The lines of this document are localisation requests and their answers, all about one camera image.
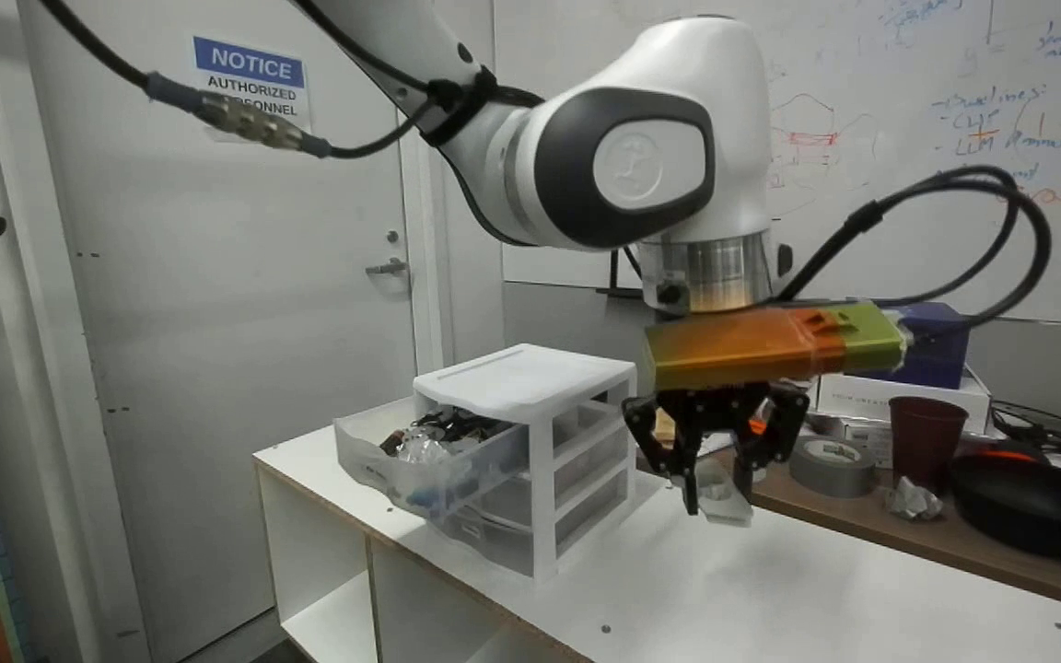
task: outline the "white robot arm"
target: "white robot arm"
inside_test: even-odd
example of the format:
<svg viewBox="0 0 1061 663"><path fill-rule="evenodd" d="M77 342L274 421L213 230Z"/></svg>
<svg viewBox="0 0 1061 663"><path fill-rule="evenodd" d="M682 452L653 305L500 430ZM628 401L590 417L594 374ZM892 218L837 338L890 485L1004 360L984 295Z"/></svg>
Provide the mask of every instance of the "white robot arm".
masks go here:
<svg viewBox="0 0 1061 663"><path fill-rule="evenodd" d="M294 0L455 167L504 243L638 243L659 313L771 295L764 178L767 81L757 38L726 16L644 31L557 101L508 97L427 0Z"/></svg>

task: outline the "whiteboard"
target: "whiteboard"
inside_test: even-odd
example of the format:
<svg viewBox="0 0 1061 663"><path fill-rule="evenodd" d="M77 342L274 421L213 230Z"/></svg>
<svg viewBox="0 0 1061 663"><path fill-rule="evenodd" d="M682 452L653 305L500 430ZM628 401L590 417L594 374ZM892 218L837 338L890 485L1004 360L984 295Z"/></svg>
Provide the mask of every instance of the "whiteboard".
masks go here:
<svg viewBox="0 0 1061 663"><path fill-rule="evenodd" d="M498 73L562 94L644 25L696 10L757 25L771 79L773 243L806 258L865 198L965 162L1008 167L1053 224L1053 262L1015 311L1061 321L1061 0L494 0ZM1004 202L939 194L861 235L806 295L911 295L993 243ZM950 304L993 305L1019 285L1030 234ZM508 256L508 278L606 274L594 256Z"/></svg>

